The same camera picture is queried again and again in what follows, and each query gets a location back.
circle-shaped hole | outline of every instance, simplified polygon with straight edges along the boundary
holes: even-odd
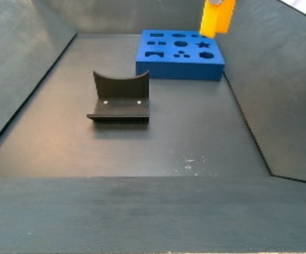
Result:
[[[175,34],[175,35],[172,35],[174,37],[178,37],[178,38],[183,38],[183,37],[187,37],[186,35],[183,35],[183,34]]]
[[[179,41],[179,42],[175,43],[175,45],[176,45],[178,47],[186,47],[186,46],[188,45],[188,43],[187,43],[187,42]]]
[[[210,59],[212,59],[212,58],[215,57],[215,55],[214,55],[212,53],[210,53],[210,52],[202,52],[202,53],[200,53],[200,57],[202,57],[203,59],[210,60]]]

shape sorter block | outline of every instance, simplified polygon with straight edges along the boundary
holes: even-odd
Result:
[[[196,31],[144,30],[137,75],[152,78],[222,80],[226,61],[216,41]]]

gray surface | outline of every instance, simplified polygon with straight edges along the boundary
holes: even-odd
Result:
[[[219,41],[271,171],[306,181],[306,16],[275,0],[239,0]]]
[[[0,253],[306,252],[306,184],[0,179]]]
[[[95,125],[93,71],[135,76],[139,36],[79,36],[0,138],[0,177],[269,176],[223,79],[151,79],[148,125]]]
[[[41,1],[0,0],[0,131],[76,35]]]
[[[45,0],[81,34],[199,30],[204,0]]]

black bracket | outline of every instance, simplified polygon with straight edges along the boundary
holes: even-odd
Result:
[[[150,121],[150,71],[131,78],[93,72],[97,90],[93,121]]]

yellow object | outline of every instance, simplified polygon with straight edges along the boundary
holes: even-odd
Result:
[[[206,0],[200,31],[203,36],[214,38],[216,33],[226,34],[229,32],[234,6],[235,0],[224,0],[220,5]]]

